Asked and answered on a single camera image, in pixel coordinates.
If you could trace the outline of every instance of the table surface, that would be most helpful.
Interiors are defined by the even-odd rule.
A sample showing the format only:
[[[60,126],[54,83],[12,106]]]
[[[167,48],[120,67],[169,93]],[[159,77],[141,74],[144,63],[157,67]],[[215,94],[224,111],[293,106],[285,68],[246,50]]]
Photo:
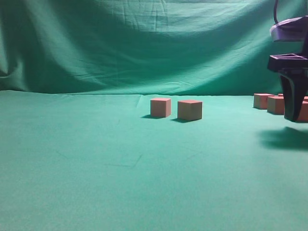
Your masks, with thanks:
[[[0,230],[308,230],[308,124],[253,96],[151,118],[156,97],[1,91]]]

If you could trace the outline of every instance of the green cloth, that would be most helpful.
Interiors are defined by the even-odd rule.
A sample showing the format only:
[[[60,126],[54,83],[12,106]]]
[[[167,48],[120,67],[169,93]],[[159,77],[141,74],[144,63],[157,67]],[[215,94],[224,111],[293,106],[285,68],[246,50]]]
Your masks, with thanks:
[[[278,93],[274,0],[0,0],[0,90],[43,93]],[[280,0],[278,19],[306,0]]]
[[[307,230],[307,124],[252,96],[153,119],[154,97],[0,92],[0,230]]]

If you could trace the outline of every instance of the robotic arm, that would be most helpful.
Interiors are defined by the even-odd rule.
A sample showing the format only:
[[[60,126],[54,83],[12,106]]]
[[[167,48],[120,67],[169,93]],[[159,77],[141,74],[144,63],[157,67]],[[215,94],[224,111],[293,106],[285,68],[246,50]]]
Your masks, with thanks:
[[[272,40],[304,42],[301,52],[271,55],[268,62],[268,69],[280,74],[285,104],[284,118],[296,122],[308,91],[308,16],[278,22],[277,5],[278,0],[274,7],[275,25],[270,29]]]

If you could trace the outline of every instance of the black cable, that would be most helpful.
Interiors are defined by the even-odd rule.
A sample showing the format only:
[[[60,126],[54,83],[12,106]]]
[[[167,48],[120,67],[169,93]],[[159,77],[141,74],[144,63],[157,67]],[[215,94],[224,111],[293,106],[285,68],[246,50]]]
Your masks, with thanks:
[[[274,21],[275,24],[278,24],[278,20],[277,20],[277,7],[278,7],[278,0],[275,0],[275,6],[274,6]]]

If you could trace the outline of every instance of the orange block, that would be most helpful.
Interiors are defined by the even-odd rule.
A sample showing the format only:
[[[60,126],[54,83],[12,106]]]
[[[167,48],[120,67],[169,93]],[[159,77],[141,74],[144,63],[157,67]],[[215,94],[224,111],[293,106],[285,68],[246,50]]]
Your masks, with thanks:
[[[304,101],[308,101],[308,96],[304,97]]]
[[[303,101],[297,122],[308,122],[308,102]]]
[[[284,115],[284,99],[283,96],[268,97],[268,112],[275,115]]]
[[[254,108],[267,109],[268,107],[268,97],[274,96],[272,94],[254,94]]]
[[[202,104],[198,100],[178,101],[178,118],[189,121],[202,119]]]
[[[171,99],[154,98],[151,99],[151,116],[168,117],[171,115]]]

